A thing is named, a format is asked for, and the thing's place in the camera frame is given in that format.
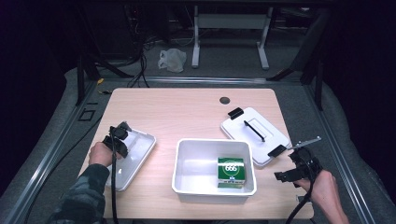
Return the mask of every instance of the round hole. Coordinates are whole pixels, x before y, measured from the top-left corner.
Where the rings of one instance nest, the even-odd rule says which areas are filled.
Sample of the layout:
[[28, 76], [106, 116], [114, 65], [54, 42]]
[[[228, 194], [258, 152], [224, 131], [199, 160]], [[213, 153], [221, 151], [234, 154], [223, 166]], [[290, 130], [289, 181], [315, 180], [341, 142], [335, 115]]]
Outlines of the round hole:
[[224, 105], [227, 105], [230, 103], [230, 98], [223, 96], [220, 98], [220, 102]]

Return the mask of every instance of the white plastic bag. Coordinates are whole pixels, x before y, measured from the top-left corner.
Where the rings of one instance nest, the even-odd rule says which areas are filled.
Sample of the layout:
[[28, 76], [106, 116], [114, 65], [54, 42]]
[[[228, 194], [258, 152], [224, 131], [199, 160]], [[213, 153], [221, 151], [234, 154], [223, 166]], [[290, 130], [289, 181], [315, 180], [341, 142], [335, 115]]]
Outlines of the white plastic bag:
[[158, 67], [166, 68], [170, 72], [179, 73], [183, 71], [186, 62], [186, 53], [179, 49], [161, 50]]

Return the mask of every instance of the black clip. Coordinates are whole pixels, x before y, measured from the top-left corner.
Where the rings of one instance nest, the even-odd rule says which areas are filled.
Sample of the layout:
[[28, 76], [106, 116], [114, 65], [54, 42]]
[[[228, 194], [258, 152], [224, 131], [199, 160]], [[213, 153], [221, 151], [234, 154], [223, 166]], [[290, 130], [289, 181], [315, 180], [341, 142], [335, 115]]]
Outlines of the black clip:
[[274, 150], [272, 150], [272, 151], [270, 151], [267, 155], [269, 156], [269, 157], [277, 157], [277, 156], [279, 156], [280, 155], [280, 153], [282, 153], [283, 151], [285, 151], [287, 148], [286, 147], [284, 147], [284, 146], [282, 146], [282, 145], [279, 145], [278, 147], [276, 147]]
[[240, 107], [237, 107], [235, 110], [228, 113], [228, 115], [230, 116], [230, 119], [236, 119], [243, 114], [244, 114], [244, 110], [241, 109]]

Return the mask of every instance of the white plastic bin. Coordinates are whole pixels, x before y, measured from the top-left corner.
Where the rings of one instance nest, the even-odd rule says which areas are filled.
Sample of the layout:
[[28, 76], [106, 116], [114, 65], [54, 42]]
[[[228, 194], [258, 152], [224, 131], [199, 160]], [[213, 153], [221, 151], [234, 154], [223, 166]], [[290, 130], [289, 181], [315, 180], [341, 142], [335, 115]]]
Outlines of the white plastic bin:
[[[218, 157], [244, 159], [244, 187], [218, 188]], [[181, 139], [172, 189], [183, 203], [244, 203], [257, 190], [249, 144], [227, 139]]]

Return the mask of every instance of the white tray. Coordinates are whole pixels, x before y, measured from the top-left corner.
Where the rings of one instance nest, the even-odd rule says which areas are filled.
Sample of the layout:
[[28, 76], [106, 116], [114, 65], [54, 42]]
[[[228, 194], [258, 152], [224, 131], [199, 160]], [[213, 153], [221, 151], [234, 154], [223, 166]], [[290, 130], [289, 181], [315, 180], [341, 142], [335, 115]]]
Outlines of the white tray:
[[[126, 158], [117, 160], [116, 163], [117, 191], [126, 190], [126, 188], [131, 184], [134, 176], [142, 167], [144, 161], [156, 143], [155, 137], [150, 134], [141, 133], [134, 129], [127, 133], [128, 137], [123, 140], [123, 143], [128, 147], [129, 153]], [[106, 185], [111, 187], [112, 166], [108, 166], [107, 169], [110, 171], [110, 176], [108, 177]]]
[[[273, 159], [268, 153], [279, 145], [289, 147], [290, 140], [255, 109], [248, 107], [243, 112], [235, 119], [229, 118], [222, 122], [221, 129], [232, 139], [248, 142], [254, 164], [262, 168]], [[248, 122], [265, 142], [244, 121]]]

